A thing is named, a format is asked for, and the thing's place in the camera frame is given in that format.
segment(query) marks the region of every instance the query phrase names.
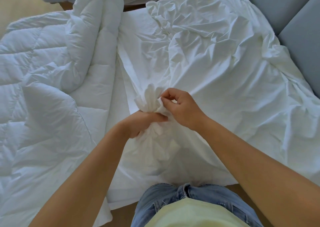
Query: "blue denim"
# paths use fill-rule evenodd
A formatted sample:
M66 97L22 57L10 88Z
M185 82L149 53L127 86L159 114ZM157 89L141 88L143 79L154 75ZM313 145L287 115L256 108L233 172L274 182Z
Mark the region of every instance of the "blue denim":
M186 197L223 206L249 226L263 227L254 210L237 194L225 187L213 184L200 187L184 184L175 187L166 183L153 185L142 195L131 227L144 227L163 206Z

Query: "finger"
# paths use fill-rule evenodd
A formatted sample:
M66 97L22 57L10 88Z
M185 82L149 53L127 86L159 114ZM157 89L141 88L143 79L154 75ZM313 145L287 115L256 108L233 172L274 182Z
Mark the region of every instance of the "finger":
M178 90L176 88L168 88L165 92L161 94L160 97L164 97L170 100L178 100L179 97L183 94L184 91Z
M149 113L151 122L155 122L155 123L161 123L161 122L167 122L168 121L168 117L165 115L162 115L160 113L155 113L155 112L150 112Z
M172 111L174 110L174 108L175 108L176 106L178 106L176 103L172 102L171 100L169 100L169 99L167 99L167 98L165 98L165 97L161 97L161 100L162 100L163 106L164 106L165 108L167 108L168 111L171 112L171 113L172 113Z

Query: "upholstered headboard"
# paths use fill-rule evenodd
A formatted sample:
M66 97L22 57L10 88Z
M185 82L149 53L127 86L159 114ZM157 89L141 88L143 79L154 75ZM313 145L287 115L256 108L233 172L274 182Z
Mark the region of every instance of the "upholstered headboard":
M250 0L320 97L320 0Z

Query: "yellow shirt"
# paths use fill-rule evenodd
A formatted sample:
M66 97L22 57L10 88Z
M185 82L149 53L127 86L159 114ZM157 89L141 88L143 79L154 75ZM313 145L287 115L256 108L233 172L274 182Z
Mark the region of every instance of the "yellow shirt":
M168 204L145 227L248 227L220 205L191 198Z

